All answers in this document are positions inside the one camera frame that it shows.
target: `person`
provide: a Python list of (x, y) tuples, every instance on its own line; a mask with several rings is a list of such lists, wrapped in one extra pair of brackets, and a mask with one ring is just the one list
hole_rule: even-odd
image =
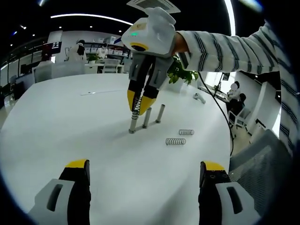
[(101, 48), (97, 49), (97, 55), (100, 59), (106, 59), (108, 54), (107, 43), (104, 43)]
[(238, 81), (234, 82), (236, 86), (238, 86), (237, 90), (230, 89), (229, 92), (227, 92), (228, 100), (231, 99), (238, 99), (240, 96), (240, 83)]
[(296, 78), (282, 45), (267, 22), (249, 37), (177, 31), (174, 38), (173, 53), (189, 54), (186, 70), (245, 71), (256, 75), (279, 71), (282, 96), (279, 139), (293, 155), (299, 117)]
[(85, 49), (84, 45), (85, 41), (84, 40), (79, 40), (77, 44), (73, 47), (70, 48), (66, 61), (86, 61), (86, 54), (85, 54)]
[(240, 111), (245, 107), (245, 100), (246, 100), (246, 95), (244, 93), (241, 93), (238, 97), (238, 99), (232, 99), (228, 103), (227, 110), (231, 111), (234, 115), (238, 115)]
[(51, 54), (49, 53), (44, 53), (42, 54), (42, 61), (40, 61), (40, 63), (36, 66), (38, 67), (43, 67), (49, 64), (53, 64), (53, 62), (51, 61)]

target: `white round table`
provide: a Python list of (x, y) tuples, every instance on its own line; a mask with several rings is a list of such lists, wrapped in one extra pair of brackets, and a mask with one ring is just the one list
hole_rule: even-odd
[[(67, 163), (87, 158), (91, 225), (198, 224), (200, 162), (228, 171), (225, 118), (211, 96), (202, 104), (192, 98), (199, 90), (184, 85), (180, 94), (160, 91), (151, 125), (130, 134), (128, 84), (126, 74), (69, 76), (34, 84), (19, 99), (0, 132), (0, 167), (25, 212)], [(161, 104), (161, 123), (153, 124)], [(166, 146), (166, 138), (182, 137), (179, 129), (195, 134)]]

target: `metal spring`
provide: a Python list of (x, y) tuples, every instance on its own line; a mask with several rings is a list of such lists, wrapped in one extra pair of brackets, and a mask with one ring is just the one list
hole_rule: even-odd
[(134, 99), (134, 103), (132, 106), (132, 116), (131, 116), (131, 119), (133, 120), (137, 120), (139, 118), (141, 101), (142, 101), (142, 97), (136, 97)]
[(178, 133), (180, 135), (193, 135), (195, 132), (194, 130), (184, 130), (184, 129), (181, 129), (178, 131)]
[(185, 144), (187, 141), (184, 138), (167, 138), (165, 140), (166, 145), (179, 145), (179, 144)]

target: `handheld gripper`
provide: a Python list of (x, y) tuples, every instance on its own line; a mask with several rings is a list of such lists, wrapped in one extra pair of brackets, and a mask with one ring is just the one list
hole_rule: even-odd
[(148, 17), (136, 21), (121, 38), (124, 45), (133, 51), (127, 98), (130, 110), (137, 116), (143, 115), (155, 102), (158, 89), (173, 63), (175, 45), (174, 18), (161, 7), (147, 8), (145, 13)]

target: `gripper jaw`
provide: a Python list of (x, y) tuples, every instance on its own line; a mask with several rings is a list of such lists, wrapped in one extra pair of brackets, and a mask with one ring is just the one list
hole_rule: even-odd
[(127, 91), (131, 111), (135, 109), (135, 99), (140, 98), (143, 90), (143, 96), (139, 105), (139, 114), (143, 115), (151, 107), (158, 96), (158, 89), (164, 83), (167, 71), (172, 63), (172, 57), (162, 58), (139, 52), (133, 53), (133, 61), (129, 71), (130, 83)]

